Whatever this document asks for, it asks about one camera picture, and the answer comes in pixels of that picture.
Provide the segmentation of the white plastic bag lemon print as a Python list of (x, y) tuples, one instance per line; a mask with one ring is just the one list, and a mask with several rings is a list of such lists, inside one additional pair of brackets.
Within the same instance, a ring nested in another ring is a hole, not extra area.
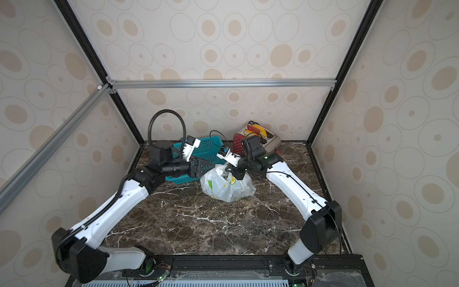
[(224, 202), (235, 202), (245, 197), (251, 197), (256, 192), (252, 178), (246, 172), (239, 180), (226, 171), (227, 165), (216, 165), (200, 178), (203, 192), (213, 199)]

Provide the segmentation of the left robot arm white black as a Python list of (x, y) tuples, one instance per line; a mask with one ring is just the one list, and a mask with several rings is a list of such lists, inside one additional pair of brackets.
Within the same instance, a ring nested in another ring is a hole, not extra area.
[(150, 144), (147, 165), (124, 176), (115, 194), (88, 217), (69, 230), (60, 228), (53, 233), (51, 241), (60, 269), (81, 283), (118, 270), (137, 270), (149, 276), (156, 261), (146, 248), (104, 248), (102, 242), (138, 203), (154, 194), (167, 177), (202, 177), (212, 164), (192, 155), (199, 145), (200, 140), (192, 136), (183, 139), (180, 149), (170, 141)]

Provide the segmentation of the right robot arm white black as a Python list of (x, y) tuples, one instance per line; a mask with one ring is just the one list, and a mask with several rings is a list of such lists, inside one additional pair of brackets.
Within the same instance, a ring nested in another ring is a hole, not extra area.
[(228, 165), (226, 171), (236, 179), (245, 175), (264, 175), (276, 185), (299, 210), (305, 224), (300, 238), (284, 255), (286, 271), (295, 276), (306, 261), (338, 240), (342, 229), (342, 209), (336, 201), (327, 201), (308, 187), (287, 165), (276, 151), (267, 152), (257, 134), (241, 142), (245, 156), (234, 154), (230, 148), (221, 147), (217, 156)]

